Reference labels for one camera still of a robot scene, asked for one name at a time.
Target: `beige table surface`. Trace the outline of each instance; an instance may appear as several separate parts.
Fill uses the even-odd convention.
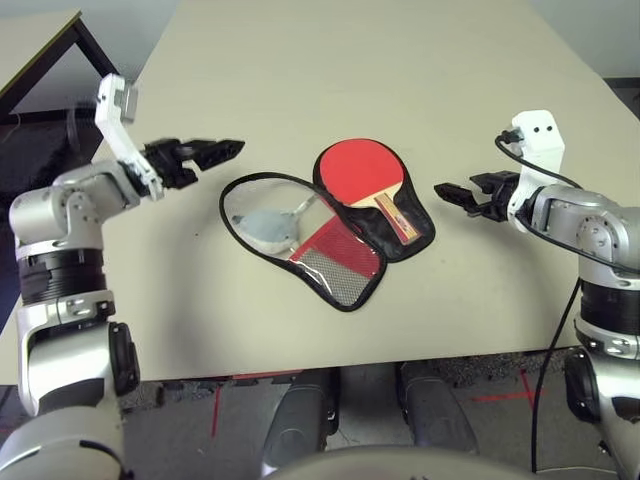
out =
[[[0,96],[80,17],[80,10],[0,18]]]
[[[185,1],[139,87],[129,131],[141,147],[247,142],[197,185],[105,226],[115,318],[131,327],[143,379],[545,347],[577,259],[433,192],[518,170],[493,138],[522,110],[554,113],[564,174],[640,202],[640,123],[524,0]],[[398,152],[437,236],[341,313],[237,244],[217,204],[247,173],[310,179],[316,156],[350,137]],[[14,323],[0,338],[0,383],[16,380]]]

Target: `black cable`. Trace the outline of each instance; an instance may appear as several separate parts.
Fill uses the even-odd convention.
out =
[[[556,180],[560,180],[561,182],[564,182],[567,185],[571,185],[574,188],[583,190],[583,188],[578,183],[574,182],[570,178],[567,178],[564,175],[560,175],[559,173],[550,172],[549,170],[539,167],[538,165],[535,165],[531,162],[527,162],[524,158],[517,156],[511,150],[506,148],[502,143],[503,142],[510,143],[510,140],[508,138],[505,138],[505,134],[508,134],[508,133],[509,132],[504,131],[500,135],[498,135],[494,140],[494,143],[496,144],[496,147],[498,147],[498,150],[504,153],[507,157],[509,157],[511,160],[515,160],[520,165],[524,165],[525,167],[529,167],[530,169],[535,170],[536,172],[543,173],[544,175],[548,175],[550,177],[555,178]]]
[[[558,343],[558,338],[560,338],[560,334],[562,333],[562,329],[564,328],[565,323],[567,323],[567,317],[569,316],[569,312],[571,311],[571,307],[573,302],[578,295],[578,290],[580,289],[580,279],[576,280],[576,284],[573,287],[573,292],[571,292],[571,296],[569,297],[569,302],[562,313],[562,317],[560,318],[560,323],[556,328],[556,333],[553,334],[553,340],[551,340],[551,344],[547,349],[547,353],[544,356],[544,360],[542,361],[542,367],[540,368],[540,375],[538,376],[538,383],[536,384],[536,393],[533,397],[533,413],[531,415],[531,471],[536,473],[538,470],[538,409],[540,406],[540,392],[542,391],[542,384],[544,382],[544,375],[547,372],[547,368],[549,367],[549,362],[551,361],[551,355],[556,348],[556,344]]]
[[[600,258],[596,255],[592,255],[591,253],[585,252],[584,250],[580,250],[579,248],[573,247],[571,245],[566,245],[562,242],[559,242],[551,237],[544,235],[543,233],[533,228],[533,226],[529,223],[529,220],[527,220],[527,217],[522,210],[519,210],[518,212],[516,212],[516,218],[518,219],[518,221],[520,221],[522,226],[529,231],[529,233],[532,233],[533,235],[535,235],[538,238],[541,238],[542,240],[546,240],[547,242],[555,245],[556,247],[564,248],[565,250],[568,250],[582,257],[588,258],[589,260],[593,260],[594,262],[600,263],[602,265],[606,265],[609,268],[613,268],[614,270],[618,270],[625,273],[631,273],[632,275],[640,275],[640,270],[637,268],[631,268],[625,265],[620,265],[618,263],[610,262],[609,260],[605,260],[604,258]]]

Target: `gray floor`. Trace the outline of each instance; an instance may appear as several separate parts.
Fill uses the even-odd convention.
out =
[[[564,466],[613,468],[599,452],[595,429],[576,420],[565,401],[559,369],[546,383],[540,411],[540,469]],[[411,445],[397,407],[393,366],[343,369],[340,429],[329,450],[362,445]],[[528,376],[531,388],[535,375]],[[225,385],[220,395],[218,428],[211,434],[214,397],[169,400],[161,409],[140,409],[126,417],[127,452],[139,480],[253,480],[260,472],[261,448],[269,421],[287,386],[263,380],[252,387]],[[454,389],[474,428],[482,455],[527,469],[531,407],[527,398],[491,400],[524,392],[520,374]],[[612,479],[590,471],[545,474],[560,479]]]

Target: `white wall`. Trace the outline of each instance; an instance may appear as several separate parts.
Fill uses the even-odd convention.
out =
[[[0,17],[79,8],[82,20],[120,73],[135,80],[173,16],[178,1],[0,0]],[[112,30],[111,25],[117,26],[117,30]],[[98,81],[98,74],[74,46],[33,88],[16,111],[67,108],[74,101],[93,98]]]
[[[640,0],[529,0],[603,77],[640,77]]]
[[[84,22],[111,61],[133,80],[178,1],[0,0],[0,16],[80,8]],[[603,77],[640,76],[640,0],[529,1],[597,73]],[[111,30],[110,25],[117,25],[117,31]],[[73,101],[93,98],[97,83],[98,75],[74,47],[31,91],[17,111],[66,108]]]

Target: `cord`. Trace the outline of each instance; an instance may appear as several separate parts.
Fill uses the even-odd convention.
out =
[[[594,262],[600,263],[602,265],[606,265],[609,268],[613,268],[614,270],[619,270],[625,273],[631,273],[632,275],[640,275],[640,270],[637,268],[631,268],[625,265],[620,265],[618,263],[610,262],[609,260],[605,260],[604,258],[600,258],[596,255],[592,255],[591,253],[585,252],[584,250],[580,250],[579,248],[572,247],[571,245],[566,245],[562,242],[559,242],[551,237],[544,235],[543,233],[533,228],[533,226],[531,226],[531,223],[529,223],[529,220],[527,220],[527,217],[522,209],[516,212],[516,219],[518,219],[518,221],[522,224],[524,228],[526,228],[529,231],[529,233],[532,233],[533,235],[535,235],[538,238],[541,238],[542,240],[546,240],[547,242],[555,245],[556,247],[564,248],[565,250],[568,250],[582,257],[588,258],[589,260],[593,260]]]
[[[613,470],[607,470],[606,468],[597,468],[597,467],[583,467],[576,465],[575,467],[554,467],[554,468],[545,468],[542,470],[538,470],[538,473],[547,473],[547,472],[566,472],[571,470],[586,470],[588,472],[599,472],[599,473],[608,473],[611,475],[618,476],[618,472]]]
[[[574,188],[583,190],[583,188],[578,183],[574,182],[570,178],[567,178],[564,175],[560,175],[559,173],[550,172],[549,170],[539,167],[534,163],[528,162],[524,158],[519,157],[518,155],[514,154],[511,150],[506,148],[502,143],[504,142],[507,145],[511,143],[516,138],[513,135],[514,135],[514,132],[508,132],[506,130],[504,130],[500,135],[498,135],[494,140],[494,143],[496,144],[496,147],[498,147],[498,150],[504,153],[511,160],[515,160],[516,162],[518,162],[520,165],[524,165],[525,167],[529,167],[530,169],[535,170],[536,172],[543,173],[544,175],[548,175],[549,177],[553,177],[556,180],[560,180],[561,182],[564,182],[567,185],[571,185]]]
[[[7,140],[9,140],[9,137],[11,135],[13,135],[13,132],[15,132],[17,129],[19,129],[20,125],[22,124],[22,117],[20,116],[20,114],[19,113],[15,113],[14,115],[16,115],[18,117],[18,124],[15,127],[13,127],[11,130],[9,130],[9,132],[4,136],[4,138],[0,142],[0,145],[4,144]]]
[[[536,393],[533,397],[533,413],[531,415],[531,471],[533,473],[536,473],[538,470],[538,409],[540,407],[540,392],[542,391],[542,384],[544,383],[544,375],[547,372],[547,368],[549,367],[551,355],[556,348],[558,338],[560,338],[562,329],[567,323],[567,317],[569,316],[569,312],[571,311],[573,302],[578,295],[578,290],[580,290],[580,284],[581,280],[578,278],[576,280],[576,284],[573,287],[573,291],[571,292],[571,296],[569,297],[569,301],[567,302],[567,306],[564,308],[562,317],[560,317],[560,323],[556,328],[556,332],[553,334],[553,340],[551,340],[551,344],[549,345],[547,353],[544,356],[544,360],[542,361],[540,375],[538,376],[538,383],[536,384]]]

